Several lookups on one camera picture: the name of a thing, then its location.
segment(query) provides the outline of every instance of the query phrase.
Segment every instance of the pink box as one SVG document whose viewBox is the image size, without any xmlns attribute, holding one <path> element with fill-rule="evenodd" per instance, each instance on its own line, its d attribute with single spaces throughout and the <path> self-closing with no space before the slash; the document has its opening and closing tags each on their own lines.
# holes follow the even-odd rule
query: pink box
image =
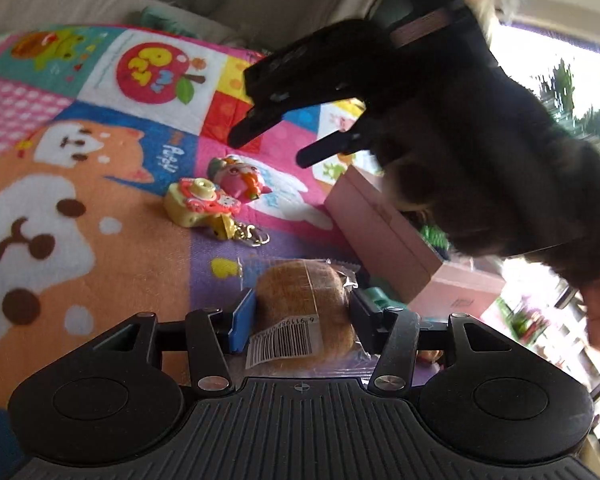
<svg viewBox="0 0 600 480">
<path fill-rule="evenodd" d="M 480 317 L 505 284 L 496 267 L 483 258 L 474 269 L 442 260 L 382 195 L 380 182 L 349 166 L 324 202 L 366 270 L 387 280 L 422 317 Z"/>
</svg>

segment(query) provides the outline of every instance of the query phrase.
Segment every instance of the barcode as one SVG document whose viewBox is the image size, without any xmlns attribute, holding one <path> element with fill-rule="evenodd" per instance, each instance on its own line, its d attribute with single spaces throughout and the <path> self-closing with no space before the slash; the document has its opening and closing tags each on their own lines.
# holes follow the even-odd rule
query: barcode
<svg viewBox="0 0 600 480">
<path fill-rule="evenodd" d="M 246 368 L 274 359 L 307 357 L 322 351 L 317 316 L 287 317 L 249 339 Z"/>
</svg>

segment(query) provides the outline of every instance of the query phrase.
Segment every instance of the red square patch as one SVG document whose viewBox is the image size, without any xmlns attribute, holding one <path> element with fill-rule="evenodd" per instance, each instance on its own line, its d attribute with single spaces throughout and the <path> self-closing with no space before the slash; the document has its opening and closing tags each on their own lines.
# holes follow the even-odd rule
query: red square patch
<svg viewBox="0 0 600 480">
<path fill-rule="evenodd" d="M 239 123 L 250 110 L 251 105 L 222 92 L 216 92 L 206 113 L 205 123 L 200 131 L 200 136 L 217 140 L 226 144 L 234 124 Z M 241 147 L 241 151 L 249 153 L 260 152 L 260 137 Z"/>
</svg>

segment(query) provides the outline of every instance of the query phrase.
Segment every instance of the green leaf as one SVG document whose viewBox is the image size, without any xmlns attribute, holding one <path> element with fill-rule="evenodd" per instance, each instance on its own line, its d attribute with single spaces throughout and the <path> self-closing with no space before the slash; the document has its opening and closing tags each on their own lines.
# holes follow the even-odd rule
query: green leaf
<svg viewBox="0 0 600 480">
<path fill-rule="evenodd" d="M 184 104 L 188 105 L 193 99 L 193 94 L 195 90 L 193 89 L 193 83 L 189 81 L 186 77 L 181 77 L 178 79 L 178 83 L 176 85 L 176 97 L 180 99 Z"/>
</svg>

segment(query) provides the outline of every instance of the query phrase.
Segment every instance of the patchwork blanket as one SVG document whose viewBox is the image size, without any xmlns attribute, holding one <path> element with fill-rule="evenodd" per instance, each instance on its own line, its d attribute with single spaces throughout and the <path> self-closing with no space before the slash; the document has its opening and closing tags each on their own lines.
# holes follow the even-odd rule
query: patchwork blanket
<svg viewBox="0 0 600 480">
<path fill-rule="evenodd" d="M 20 456 L 6 403 L 46 364 L 141 310 L 167 321 L 232 303 L 239 259 L 355 261 L 322 202 L 348 164 L 376 171 L 372 158 L 302 170 L 294 157 L 360 110 L 296 110 L 231 150 L 251 107 L 242 71 L 257 59 L 122 27 L 0 37 L 0 478 Z M 264 247 L 177 227 L 163 211 L 171 182 L 229 154 L 273 190 L 238 216 L 270 235 Z"/>
</svg>

